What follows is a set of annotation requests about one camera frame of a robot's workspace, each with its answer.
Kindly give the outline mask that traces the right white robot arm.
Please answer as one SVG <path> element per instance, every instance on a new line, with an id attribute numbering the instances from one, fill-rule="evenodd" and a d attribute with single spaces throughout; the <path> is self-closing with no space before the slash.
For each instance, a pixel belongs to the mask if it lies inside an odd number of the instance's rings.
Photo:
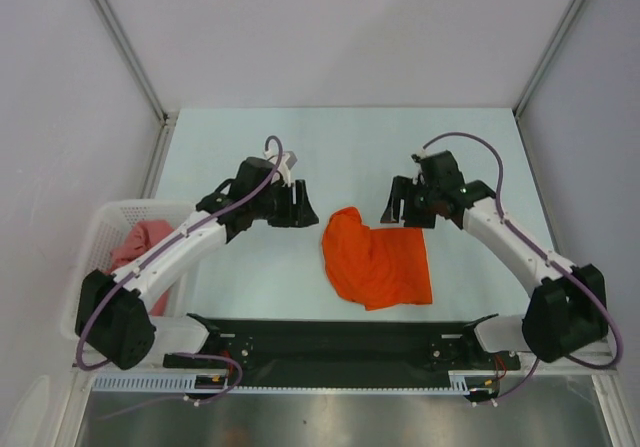
<path id="1" fill-rule="evenodd" d="M 522 315 L 474 323 L 474 335 L 461 343 L 469 366 L 484 368 L 501 351 L 530 352 L 552 363 L 608 335 L 604 278 L 595 266 L 579 267 L 539 247 L 508 218 L 496 191 L 464 179 L 451 152 L 412 159 L 418 173 L 393 178 L 382 222 L 421 229 L 434 228 L 437 218 L 453 222 L 487 247 L 529 297 Z"/>

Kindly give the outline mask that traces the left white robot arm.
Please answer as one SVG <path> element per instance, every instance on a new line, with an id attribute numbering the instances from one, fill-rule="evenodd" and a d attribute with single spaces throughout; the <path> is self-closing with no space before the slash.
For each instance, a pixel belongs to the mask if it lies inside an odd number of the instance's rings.
<path id="1" fill-rule="evenodd" d="M 147 253 L 111 274 L 87 274 L 76 313 L 76 353 L 90 346 L 122 370 L 137 366 L 156 338 L 150 308 L 196 262 L 256 221 L 275 228 L 318 224 L 305 182 L 291 176 L 295 163 L 291 151 L 246 158 L 235 177 L 203 197 L 186 220 Z"/>

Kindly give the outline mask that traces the orange t shirt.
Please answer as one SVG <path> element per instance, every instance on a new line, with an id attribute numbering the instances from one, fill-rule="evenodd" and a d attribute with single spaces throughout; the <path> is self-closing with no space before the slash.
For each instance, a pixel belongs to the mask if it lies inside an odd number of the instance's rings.
<path id="1" fill-rule="evenodd" d="M 330 217 L 321 247 L 327 278 L 342 299 L 368 311 L 433 303 L 420 229 L 373 229 L 357 208 L 346 207 Z"/>

